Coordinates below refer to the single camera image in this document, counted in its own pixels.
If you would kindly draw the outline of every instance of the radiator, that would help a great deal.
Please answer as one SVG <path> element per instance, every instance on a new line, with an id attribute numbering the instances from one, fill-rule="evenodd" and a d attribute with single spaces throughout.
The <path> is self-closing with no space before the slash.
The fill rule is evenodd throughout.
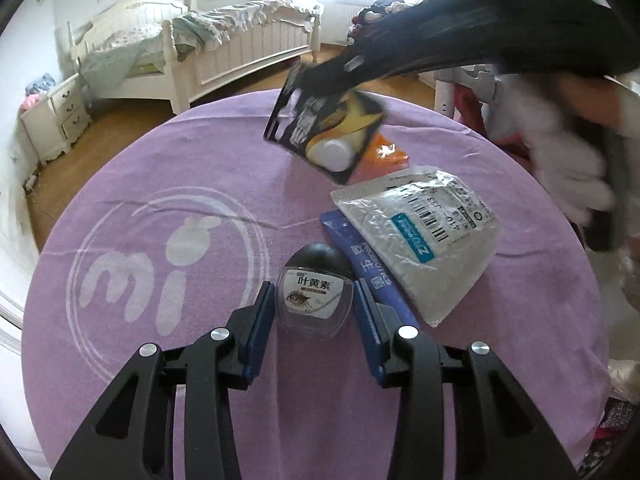
<path id="1" fill-rule="evenodd" d="M 327 4 L 324 7 L 320 24 L 323 43 L 347 44 L 347 32 L 351 19 L 357 16 L 363 6 L 345 4 Z"/>

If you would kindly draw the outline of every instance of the bedding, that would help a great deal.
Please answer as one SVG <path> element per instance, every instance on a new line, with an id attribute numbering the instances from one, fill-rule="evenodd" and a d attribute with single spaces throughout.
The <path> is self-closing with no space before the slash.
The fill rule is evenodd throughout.
<path id="1" fill-rule="evenodd" d="M 323 11 L 315 0 L 251 0 L 187 12 L 172 20 L 178 62 L 195 49 L 215 50 L 255 25 L 274 20 L 297 23 L 300 13 L 309 18 Z M 116 89 L 127 77 L 164 72 L 164 64 L 162 25 L 150 23 L 112 34 L 87 56 L 80 73 L 92 91 L 102 92 Z"/>

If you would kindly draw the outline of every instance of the blue gripper pad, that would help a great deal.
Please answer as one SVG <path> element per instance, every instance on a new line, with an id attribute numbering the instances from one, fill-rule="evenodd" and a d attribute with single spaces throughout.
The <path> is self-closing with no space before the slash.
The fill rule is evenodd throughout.
<path id="1" fill-rule="evenodd" d="M 254 305 L 257 313 L 245 345 L 244 369 L 242 370 L 242 376 L 248 384 L 251 384 L 260 374 L 264 351 L 276 312 L 275 291 L 273 283 L 263 283 Z"/>
<path id="2" fill-rule="evenodd" d="M 358 323 L 360 339 L 364 346 L 364 353 L 367 357 L 371 375 L 373 375 L 378 384 L 382 386 L 385 382 L 385 371 L 383 367 L 385 351 L 382 341 L 380 341 L 376 324 L 373 321 L 369 301 L 367 301 L 367 296 L 362 289 L 360 281 L 355 282 L 353 290 L 353 312 L 356 316 L 356 322 Z"/>

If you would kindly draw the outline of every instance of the metal screw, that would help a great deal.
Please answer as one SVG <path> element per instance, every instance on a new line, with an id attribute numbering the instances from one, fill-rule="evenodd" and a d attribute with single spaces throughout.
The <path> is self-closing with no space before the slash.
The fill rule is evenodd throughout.
<path id="1" fill-rule="evenodd" d="M 146 343 L 140 347 L 140 355 L 142 357 L 149 357 L 158 351 L 158 347 L 153 343 Z"/>
<path id="2" fill-rule="evenodd" d="M 418 335 L 418 329 L 415 326 L 404 325 L 398 329 L 398 335 L 402 339 L 413 339 Z"/>
<path id="3" fill-rule="evenodd" d="M 471 343 L 471 349 L 475 354 L 478 355 L 487 355 L 489 353 L 489 345 L 487 343 L 483 343 L 482 341 L 476 341 L 475 343 Z"/>
<path id="4" fill-rule="evenodd" d="M 213 341 L 224 341 L 227 337 L 229 337 L 230 332 L 224 327 L 215 328 L 211 331 L 211 338 Z"/>

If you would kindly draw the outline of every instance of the purple tablecloth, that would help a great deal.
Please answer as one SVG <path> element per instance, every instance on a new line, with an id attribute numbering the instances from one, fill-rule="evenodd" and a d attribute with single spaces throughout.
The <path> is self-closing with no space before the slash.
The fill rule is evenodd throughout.
<path id="1" fill-rule="evenodd" d="M 193 342 L 251 303 L 300 247 L 326 239 L 318 217 L 334 207 L 335 185 L 262 140 L 276 96 L 218 101 L 159 126 L 102 168 L 56 224 L 22 340 L 28 405 L 51 465 L 141 344 Z M 535 180 L 495 146 L 430 110 L 384 101 L 382 132 L 411 162 L 459 175 L 502 223 L 488 269 L 430 333 L 453 346 L 489 343 L 578 464 L 609 384 L 584 251 Z M 261 375 L 232 393 L 245 480 L 386 478 L 398 399 L 369 375 L 353 320 L 327 342 L 274 327 Z M 181 478 L 179 445 L 175 455 Z"/>

